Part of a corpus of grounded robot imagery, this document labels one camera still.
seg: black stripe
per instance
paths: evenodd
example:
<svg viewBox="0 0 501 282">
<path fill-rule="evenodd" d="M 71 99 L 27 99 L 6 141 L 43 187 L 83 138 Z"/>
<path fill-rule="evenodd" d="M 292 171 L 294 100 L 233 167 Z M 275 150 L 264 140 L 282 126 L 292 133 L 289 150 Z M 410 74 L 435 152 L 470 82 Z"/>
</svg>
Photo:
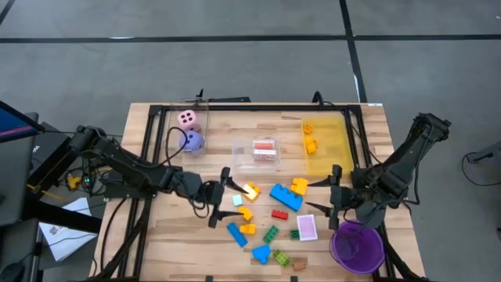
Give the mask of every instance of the black stripe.
<svg viewBox="0 0 501 282">
<path fill-rule="evenodd" d="M 353 30 L 351 29 L 350 14 L 348 12 L 346 0 L 339 0 L 339 6 L 341 7 L 341 14 L 343 15 L 346 41 L 348 43 L 348 51 L 350 52 L 351 69 L 353 70 L 353 74 L 356 78 L 355 86 L 358 90 L 359 102 L 367 103 L 366 87 L 363 85 L 362 70 L 360 69 L 357 47 L 355 45 L 355 41 L 353 40 Z"/>
<path fill-rule="evenodd" d="M 355 35 L 353 39 L 355 41 L 500 40 L 501 34 Z"/>
<path fill-rule="evenodd" d="M 7 16 L 7 14 L 9 13 L 10 8 L 12 8 L 12 7 L 13 7 L 13 5 L 14 5 L 14 2 L 15 2 L 15 1 L 16 1 L 16 0 L 9 0 L 9 1 L 7 2 L 7 4 L 5 4 L 5 7 L 3 8 L 2 13 L 0 13 L 0 24 L 2 24 L 2 23 L 3 23 L 3 20 L 5 20 L 5 17 L 6 17 L 6 16 Z"/>
<path fill-rule="evenodd" d="M 346 36 L 335 34 L 271 34 L 130 38 L 0 38 L 0 43 L 290 42 L 341 41 L 345 39 Z"/>
</svg>

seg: red object in box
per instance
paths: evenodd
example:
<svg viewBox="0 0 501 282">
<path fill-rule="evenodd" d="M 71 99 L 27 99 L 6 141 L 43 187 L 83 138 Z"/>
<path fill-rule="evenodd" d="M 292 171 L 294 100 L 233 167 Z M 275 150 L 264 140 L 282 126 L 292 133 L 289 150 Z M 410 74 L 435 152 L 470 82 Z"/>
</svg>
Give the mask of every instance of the red object in box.
<svg viewBox="0 0 501 282">
<path fill-rule="evenodd" d="M 277 218 L 277 219 L 288 220 L 289 219 L 289 214 L 286 213 L 286 212 L 284 212 L 284 211 L 273 210 L 272 211 L 272 217 Z"/>
</svg>

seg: purple dice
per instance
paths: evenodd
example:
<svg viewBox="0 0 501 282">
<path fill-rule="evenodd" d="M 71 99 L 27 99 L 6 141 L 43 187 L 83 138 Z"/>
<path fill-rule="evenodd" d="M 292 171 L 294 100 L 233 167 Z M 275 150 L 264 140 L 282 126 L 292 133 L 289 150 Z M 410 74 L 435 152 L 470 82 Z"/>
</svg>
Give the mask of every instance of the purple dice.
<svg viewBox="0 0 501 282">
<path fill-rule="evenodd" d="M 191 130 L 186 132 L 186 135 L 188 136 L 188 141 L 186 141 L 186 146 L 183 149 L 184 151 L 195 151 L 202 149 L 202 147 L 204 146 L 204 138 L 202 137 L 202 135 Z M 184 143 L 185 136 L 181 135 L 181 138 L 179 139 L 179 148 L 181 148 Z"/>
</svg>

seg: blue lego brick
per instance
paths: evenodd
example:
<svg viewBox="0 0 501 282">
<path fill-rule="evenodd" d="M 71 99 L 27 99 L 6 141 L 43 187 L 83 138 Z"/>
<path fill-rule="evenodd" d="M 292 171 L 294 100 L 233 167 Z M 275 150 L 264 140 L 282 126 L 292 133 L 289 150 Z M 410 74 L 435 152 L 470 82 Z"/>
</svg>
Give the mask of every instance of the blue lego brick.
<svg viewBox="0 0 501 282">
<path fill-rule="evenodd" d="M 226 228 L 228 229 L 229 233 L 232 234 L 233 239 L 235 239 L 240 247 L 243 248 L 243 246 L 247 244 L 247 239 L 245 239 L 240 230 L 238 230 L 238 227 L 235 223 L 231 222 Z"/>
<path fill-rule="evenodd" d="M 264 245 L 252 249 L 252 255 L 254 256 L 254 258 L 262 264 L 268 263 L 268 257 L 271 252 L 272 251 L 270 250 L 269 245 Z"/>
<path fill-rule="evenodd" d="M 303 204 L 303 197 L 294 194 L 294 192 L 289 191 L 286 187 L 282 187 L 279 183 L 274 185 L 269 195 L 287 207 L 292 208 L 295 212 Z"/>
</svg>

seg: green lego brick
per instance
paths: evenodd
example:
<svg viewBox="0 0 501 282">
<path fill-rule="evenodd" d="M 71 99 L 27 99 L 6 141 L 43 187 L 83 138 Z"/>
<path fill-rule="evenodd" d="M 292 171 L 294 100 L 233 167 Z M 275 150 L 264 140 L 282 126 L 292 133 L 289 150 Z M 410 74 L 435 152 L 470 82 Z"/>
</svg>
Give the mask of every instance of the green lego brick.
<svg viewBox="0 0 501 282">
<path fill-rule="evenodd" d="M 291 240 L 299 240 L 299 230 L 291 230 L 290 231 L 290 239 Z"/>
<path fill-rule="evenodd" d="M 273 241 L 273 239 L 275 239 L 276 234 L 278 234 L 278 232 L 279 229 L 276 228 L 275 226 L 270 227 L 266 235 L 263 237 L 263 241 L 266 244 L 269 244 L 271 241 Z"/>
<path fill-rule="evenodd" d="M 275 260 L 281 265 L 283 266 L 284 268 L 288 267 L 289 264 L 290 264 L 290 260 L 289 258 L 284 254 L 282 253 L 280 250 L 276 250 L 274 253 L 273 253 L 273 258 L 275 258 Z"/>
</svg>

